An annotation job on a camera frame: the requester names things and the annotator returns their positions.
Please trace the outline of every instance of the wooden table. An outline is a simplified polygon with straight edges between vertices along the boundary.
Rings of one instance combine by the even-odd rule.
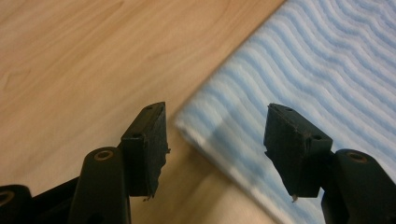
[[[134,223],[272,223],[173,122],[281,2],[0,1],[0,186],[37,195],[77,176],[165,101],[172,153],[155,199],[132,199]]]

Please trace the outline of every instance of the table surface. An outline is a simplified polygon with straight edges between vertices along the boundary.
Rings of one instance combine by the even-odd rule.
[[[134,223],[273,223],[173,122],[282,0],[0,1],[0,186],[33,195],[165,101],[172,152]]]

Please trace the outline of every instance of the folded towel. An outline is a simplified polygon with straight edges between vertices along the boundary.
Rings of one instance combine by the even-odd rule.
[[[396,0],[289,0],[177,116],[196,148],[283,223],[324,223],[291,197],[262,144],[267,106],[294,108],[396,180]]]

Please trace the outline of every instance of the striped cloth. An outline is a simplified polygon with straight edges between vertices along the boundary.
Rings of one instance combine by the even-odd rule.
[[[396,0],[289,0],[219,68],[176,125],[282,223],[324,223],[291,202],[262,144],[267,106],[294,108],[375,157],[396,181]]]

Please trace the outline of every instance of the wood grain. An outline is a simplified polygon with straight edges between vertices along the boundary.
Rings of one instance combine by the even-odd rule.
[[[34,195],[116,146],[165,101],[167,157],[134,223],[272,223],[173,126],[177,111],[282,0],[0,1],[0,186]]]

